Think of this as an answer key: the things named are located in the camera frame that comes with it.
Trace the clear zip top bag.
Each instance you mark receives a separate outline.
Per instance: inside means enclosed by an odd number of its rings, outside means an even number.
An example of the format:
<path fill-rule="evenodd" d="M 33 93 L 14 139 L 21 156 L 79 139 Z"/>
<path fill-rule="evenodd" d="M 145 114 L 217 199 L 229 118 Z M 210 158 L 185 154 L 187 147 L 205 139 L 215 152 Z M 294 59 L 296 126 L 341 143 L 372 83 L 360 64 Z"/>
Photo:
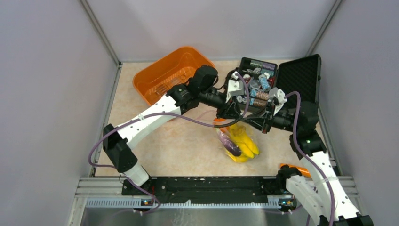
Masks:
<path fill-rule="evenodd" d="M 247 162 L 260 154 L 250 126 L 238 122 L 228 127 L 215 128 L 215 131 L 226 155 L 234 162 Z"/>

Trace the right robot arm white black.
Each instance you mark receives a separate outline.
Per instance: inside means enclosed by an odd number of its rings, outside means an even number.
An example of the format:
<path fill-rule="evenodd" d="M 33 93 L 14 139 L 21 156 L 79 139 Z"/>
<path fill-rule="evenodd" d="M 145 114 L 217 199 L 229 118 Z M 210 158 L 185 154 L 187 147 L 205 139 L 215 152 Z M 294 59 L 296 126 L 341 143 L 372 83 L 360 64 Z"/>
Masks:
<path fill-rule="evenodd" d="M 372 226 L 371 217 L 352 203 L 331 166 L 327 148 L 316 131 L 318 105 L 298 102 L 293 113 L 286 109 L 271 113 L 274 109 L 267 106 L 264 115 L 251 115 L 243 121 L 263 133 L 271 127 L 292 131 L 291 147 L 314 183 L 306 184 L 298 169 L 284 166 L 277 174 L 277 190 L 293 194 L 317 226 Z"/>

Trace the purple eggplant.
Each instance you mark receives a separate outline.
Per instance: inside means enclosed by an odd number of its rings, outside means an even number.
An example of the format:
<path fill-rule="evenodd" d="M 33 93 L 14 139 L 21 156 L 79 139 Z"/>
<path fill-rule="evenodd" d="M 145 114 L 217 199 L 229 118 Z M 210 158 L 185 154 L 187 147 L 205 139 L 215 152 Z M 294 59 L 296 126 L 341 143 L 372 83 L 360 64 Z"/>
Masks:
<path fill-rule="evenodd" d="M 241 156 L 242 152 L 241 149 L 237 144 L 235 144 L 227 134 L 222 132 L 221 130 L 217 131 L 218 133 L 218 138 L 220 142 L 222 143 L 223 147 L 227 150 L 227 152 L 233 156 Z"/>

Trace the orange plastic basket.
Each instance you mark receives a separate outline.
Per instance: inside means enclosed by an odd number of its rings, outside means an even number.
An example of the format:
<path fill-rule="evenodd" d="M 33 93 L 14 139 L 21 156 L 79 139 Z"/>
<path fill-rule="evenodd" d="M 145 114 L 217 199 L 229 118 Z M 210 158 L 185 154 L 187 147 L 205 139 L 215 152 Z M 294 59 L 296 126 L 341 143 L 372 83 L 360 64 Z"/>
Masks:
<path fill-rule="evenodd" d="M 215 65 L 197 49 L 180 47 L 136 73 L 133 87 L 149 105 L 153 105 L 174 85 L 184 83 L 203 65 Z"/>

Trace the orange fruit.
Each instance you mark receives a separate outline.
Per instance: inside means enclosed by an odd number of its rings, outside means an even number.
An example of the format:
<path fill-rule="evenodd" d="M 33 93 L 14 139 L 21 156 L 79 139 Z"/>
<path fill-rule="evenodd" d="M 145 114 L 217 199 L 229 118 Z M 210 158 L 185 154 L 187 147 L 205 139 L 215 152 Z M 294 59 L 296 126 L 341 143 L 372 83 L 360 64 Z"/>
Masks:
<path fill-rule="evenodd" d="M 226 119 L 223 119 L 223 118 L 214 118 L 214 120 L 213 120 L 213 124 L 217 125 L 217 126 L 225 125 L 227 123 L 229 123 L 229 121 Z M 222 128 L 217 128 L 217 129 L 226 134 L 228 132 L 228 128 L 229 127 L 222 127 Z"/>

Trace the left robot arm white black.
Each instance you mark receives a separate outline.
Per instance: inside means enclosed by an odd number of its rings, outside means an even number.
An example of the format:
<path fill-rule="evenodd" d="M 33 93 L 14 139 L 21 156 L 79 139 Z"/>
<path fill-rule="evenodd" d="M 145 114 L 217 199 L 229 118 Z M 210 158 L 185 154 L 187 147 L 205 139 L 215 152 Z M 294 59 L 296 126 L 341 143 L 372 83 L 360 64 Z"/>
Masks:
<path fill-rule="evenodd" d="M 235 101 L 232 97 L 234 92 L 249 96 L 248 84 L 238 72 L 234 72 L 232 76 L 233 79 L 227 82 L 227 90 L 221 93 L 214 87 L 214 83 L 218 81 L 217 70 L 212 66 L 203 65 L 195 71 L 193 77 L 174 85 L 141 114 L 116 127 L 109 124 L 104 128 L 103 150 L 112 167 L 130 181 L 137 193 L 148 193 L 151 182 L 149 174 L 132 150 L 158 127 L 173 118 L 194 122 L 194 119 L 187 118 L 184 114 L 198 107 L 199 103 L 216 108 L 219 117 L 224 113 L 233 114 L 234 121 L 221 127 L 231 126 L 245 116 L 247 109 L 240 112 L 239 107 L 234 106 Z"/>

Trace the yellow banana bunch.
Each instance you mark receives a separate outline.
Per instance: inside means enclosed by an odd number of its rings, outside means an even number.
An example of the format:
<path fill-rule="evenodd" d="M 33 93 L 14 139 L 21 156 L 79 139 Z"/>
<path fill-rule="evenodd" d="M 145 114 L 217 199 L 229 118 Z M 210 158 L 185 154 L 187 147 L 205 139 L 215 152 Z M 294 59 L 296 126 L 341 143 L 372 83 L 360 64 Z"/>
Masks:
<path fill-rule="evenodd" d="M 254 159 L 260 154 L 260 150 L 256 143 L 251 138 L 251 131 L 247 130 L 247 127 L 241 124 L 234 124 L 228 128 L 227 135 L 229 138 L 239 146 L 241 149 L 241 156 L 233 156 L 228 153 L 228 156 L 234 162 L 246 162 Z"/>

